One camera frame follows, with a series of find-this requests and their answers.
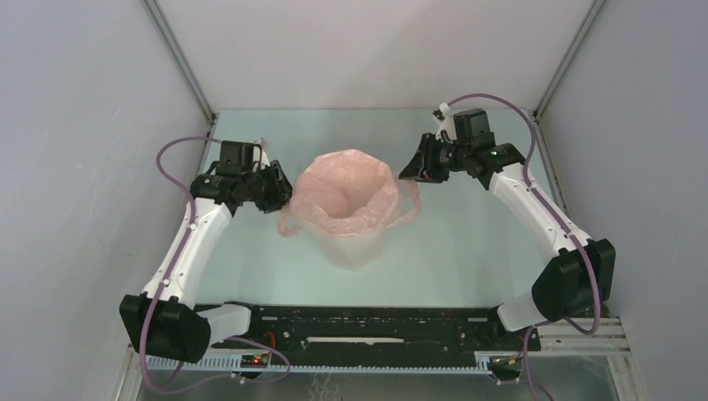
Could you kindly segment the pink plastic trash bag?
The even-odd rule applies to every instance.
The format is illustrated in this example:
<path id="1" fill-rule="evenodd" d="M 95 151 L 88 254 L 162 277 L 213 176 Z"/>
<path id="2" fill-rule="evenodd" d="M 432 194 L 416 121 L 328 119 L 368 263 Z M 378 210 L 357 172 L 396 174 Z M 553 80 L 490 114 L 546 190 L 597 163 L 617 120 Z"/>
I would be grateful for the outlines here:
<path id="1" fill-rule="evenodd" d="M 387 163 L 360 150 L 340 150 L 317 156 L 297 177 L 278 231 L 346 238 L 411 222 L 421 211 L 416 182 L 399 180 Z"/>

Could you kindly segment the white faceted trash bin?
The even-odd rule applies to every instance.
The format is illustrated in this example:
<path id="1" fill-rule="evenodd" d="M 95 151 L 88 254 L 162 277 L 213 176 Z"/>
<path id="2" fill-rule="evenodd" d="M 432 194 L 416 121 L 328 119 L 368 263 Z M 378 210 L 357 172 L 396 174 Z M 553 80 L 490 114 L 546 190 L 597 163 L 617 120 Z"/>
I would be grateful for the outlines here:
<path id="1" fill-rule="evenodd" d="M 332 236 L 318 232 L 313 234 L 327 260 L 348 271 L 359 271 L 375 261 L 382 254 L 386 235 L 385 229 L 351 236 Z"/>

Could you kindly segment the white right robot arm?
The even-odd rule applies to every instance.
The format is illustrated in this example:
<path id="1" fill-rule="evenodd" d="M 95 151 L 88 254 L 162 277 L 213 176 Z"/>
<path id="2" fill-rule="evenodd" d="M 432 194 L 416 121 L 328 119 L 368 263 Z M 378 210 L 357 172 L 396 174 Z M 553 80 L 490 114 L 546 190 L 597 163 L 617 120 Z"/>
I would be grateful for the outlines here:
<path id="1" fill-rule="evenodd" d="M 600 317 L 609 297 L 616 250 L 574 224 L 539 186 L 527 158 L 512 144 L 497 144 L 483 109 L 434 111 L 437 132 L 422 135 L 402 180 L 440 184 L 465 172 L 500 199 L 532 235 L 546 266 L 531 290 L 493 309 L 488 343 L 509 348 L 519 330 L 592 310 Z"/>

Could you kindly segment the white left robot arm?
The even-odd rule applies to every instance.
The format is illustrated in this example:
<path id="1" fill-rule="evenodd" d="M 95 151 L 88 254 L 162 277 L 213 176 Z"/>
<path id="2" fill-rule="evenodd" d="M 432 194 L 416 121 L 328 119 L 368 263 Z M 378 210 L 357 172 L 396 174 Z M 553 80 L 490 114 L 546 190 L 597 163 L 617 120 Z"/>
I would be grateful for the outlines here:
<path id="1" fill-rule="evenodd" d="M 264 337 L 251 310 L 224 303 L 195 310 L 197 289 L 210 255 L 237 209 L 253 204 L 268 214 L 280 211 L 292 186 L 265 142 L 219 140 L 219 158 L 190 185 L 169 181 L 187 195 L 185 215 L 157 272 L 138 295 L 126 295 L 119 314 L 133 347 L 146 355 L 197 363 L 207 349 L 233 337 L 253 348 Z"/>

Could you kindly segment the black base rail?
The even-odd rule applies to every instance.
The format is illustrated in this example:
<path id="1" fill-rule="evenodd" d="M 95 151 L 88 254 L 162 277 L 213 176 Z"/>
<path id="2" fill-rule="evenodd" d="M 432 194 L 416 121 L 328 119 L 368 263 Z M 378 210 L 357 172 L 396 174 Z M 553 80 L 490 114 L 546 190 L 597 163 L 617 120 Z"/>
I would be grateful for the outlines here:
<path id="1" fill-rule="evenodd" d="M 536 330 L 507 332 L 486 308 L 250 306 L 245 338 L 293 362 L 461 363 L 541 345 Z"/>

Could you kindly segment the aluminium frame post left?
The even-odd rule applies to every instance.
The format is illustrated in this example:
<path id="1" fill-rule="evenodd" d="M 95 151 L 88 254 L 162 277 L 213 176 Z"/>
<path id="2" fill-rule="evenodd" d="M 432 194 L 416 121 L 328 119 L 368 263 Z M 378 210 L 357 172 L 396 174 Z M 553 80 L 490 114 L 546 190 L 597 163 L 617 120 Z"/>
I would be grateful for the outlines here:
<path id="1" fill-rule="evenodd" d="M 172 58 L 174 66 L 178 73 L 185 81 L 190 90 L 192 97 L 198 104 L 201 113 L 209 124 L 213 124 L 216 120 L 217 113 L 210 105 L 200 82 L 192 69 L 185 51 L 182 49 L 180 42 L 174 33 L 174 29 L 170 26 L 169 20 L 156 0 L 141 0 L 145 12 L 154 25 L 157 34 L 165 45 L 169 56 Z"/>

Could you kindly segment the aluminium frame post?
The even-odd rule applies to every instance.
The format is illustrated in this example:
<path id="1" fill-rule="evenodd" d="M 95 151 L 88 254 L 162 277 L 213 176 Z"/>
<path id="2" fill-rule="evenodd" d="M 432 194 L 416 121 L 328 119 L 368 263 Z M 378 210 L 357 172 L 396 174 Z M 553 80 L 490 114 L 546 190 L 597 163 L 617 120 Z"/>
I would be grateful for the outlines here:
<path id="1" fill-rule="evenodd" d="M 169 20 L 156 0 L 141 0 L 145 12 L 154 25 L 157 34 L 165 45 L 169 56 L 172 58 L 174 66 L 178 73 L 185 81 L 190 90 L 192 97 L 198 104 L 201 113 L 209 124 L 213 124 L 216 120 L 217 113 L 210 105 L 200 82 L 192 69 L 185 51 L 182 49 L 180 42 L 174 33 L 174 29 L 170 26 Z"/>
<path id="2" fill-rule="evenodd" d="M 608 3 L 608 0 L 594 0 L 590 4 L 534 110 L 534 116 L 538 121 L 543 118 L 566 74 L 592 33 L 594 26 L 601 18 Z"/>

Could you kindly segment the aluminium frame post right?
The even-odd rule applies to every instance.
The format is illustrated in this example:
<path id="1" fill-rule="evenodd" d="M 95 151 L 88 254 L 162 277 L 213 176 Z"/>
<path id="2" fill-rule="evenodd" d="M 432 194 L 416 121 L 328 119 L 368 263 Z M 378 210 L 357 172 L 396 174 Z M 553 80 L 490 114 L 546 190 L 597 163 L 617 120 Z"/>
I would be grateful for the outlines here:
<path id="1" fill-rule="evenodd" d="M 543 118 L 566 74 L 592 33 L 594 26 L 601 18 L 608 3 L 608 0 L 594 0 L 590 4 L 534 110 L 534 116 L 538 121 Z"/>

